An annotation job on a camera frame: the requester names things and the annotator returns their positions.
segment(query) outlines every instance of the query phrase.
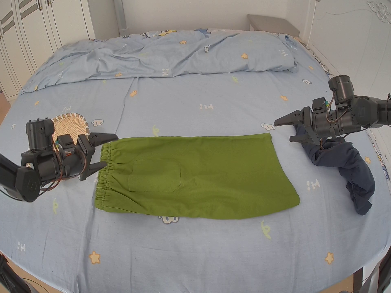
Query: white wardrobe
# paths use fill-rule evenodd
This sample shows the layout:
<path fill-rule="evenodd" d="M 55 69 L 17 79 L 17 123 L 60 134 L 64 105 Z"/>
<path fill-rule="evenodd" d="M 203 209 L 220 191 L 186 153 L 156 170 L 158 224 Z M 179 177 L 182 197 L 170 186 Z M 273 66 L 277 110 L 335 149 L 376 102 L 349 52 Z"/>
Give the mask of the white wardrobe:
<path fill-rule="evenodd" d="M 0 0 L 0 90 L 12 101 L 61 46 L 118 36 L 113 0 Z"/>

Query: woven basket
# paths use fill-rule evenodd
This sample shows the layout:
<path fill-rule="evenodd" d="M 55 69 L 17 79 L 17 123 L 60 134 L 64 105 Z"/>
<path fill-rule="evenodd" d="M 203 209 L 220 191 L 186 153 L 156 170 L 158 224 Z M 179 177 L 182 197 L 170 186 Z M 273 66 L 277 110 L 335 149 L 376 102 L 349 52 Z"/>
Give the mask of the woven basket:
<path fill-rule="evenodd" d="M 54 123 L 53 140 L 56 141 L 58 136 L 70 134 L 74 144 L 77 143 L 79 134 L 90 134 L 87 120 L 77 113 L 66 113 L 56 116 L 52 119 Z"/>

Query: white headboard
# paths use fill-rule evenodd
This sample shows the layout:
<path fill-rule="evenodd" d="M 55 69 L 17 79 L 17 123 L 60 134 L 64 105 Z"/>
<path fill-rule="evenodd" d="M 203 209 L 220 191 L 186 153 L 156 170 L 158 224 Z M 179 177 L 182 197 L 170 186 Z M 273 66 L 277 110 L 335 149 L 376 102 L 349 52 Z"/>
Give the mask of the white headboard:
<path fill-rule="evenodd" d="M 334 75 L 349 75 L 356 95 L 391 91 L 391 0 L 309 0 L 308 47 Z M 391 128 L 372 129 L 391 172 Z"/>

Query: crumpled dark garment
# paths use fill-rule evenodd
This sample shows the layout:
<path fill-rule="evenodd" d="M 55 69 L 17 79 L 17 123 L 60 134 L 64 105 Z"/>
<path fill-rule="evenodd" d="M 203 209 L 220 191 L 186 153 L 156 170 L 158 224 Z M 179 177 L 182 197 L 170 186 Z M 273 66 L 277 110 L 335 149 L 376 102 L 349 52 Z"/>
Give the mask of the crumpled dark garment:
<path fill-rule="evenodd" d="M 295 125 L 296 135 L 306 133 L 303 125 Z M 351 142 L 344 138 L 323 139 L 319 145 L 302 144 L 308 157 L 316 166 L 338 167 L 339 173 L 348 181 L 346 188 L 354 203 L 356 212 L 365 215 L 372 204 L 369 198 L 375 192 L 375 180 L 368 165 Z"/>

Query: gray nightstand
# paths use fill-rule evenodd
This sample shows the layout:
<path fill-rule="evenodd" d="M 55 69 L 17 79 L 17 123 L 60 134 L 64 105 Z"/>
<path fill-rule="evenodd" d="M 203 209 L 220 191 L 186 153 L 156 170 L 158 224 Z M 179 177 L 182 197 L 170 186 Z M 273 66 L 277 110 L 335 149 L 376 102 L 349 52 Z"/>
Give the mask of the gray nightstand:
<path fill-rule="evenodd" d="M 247 17 L 250 20 L 251 31 L 275 32 L 293 37 L 299 36 L 300 31 L 283 18 L 251 14 L 248 14 Z"/>

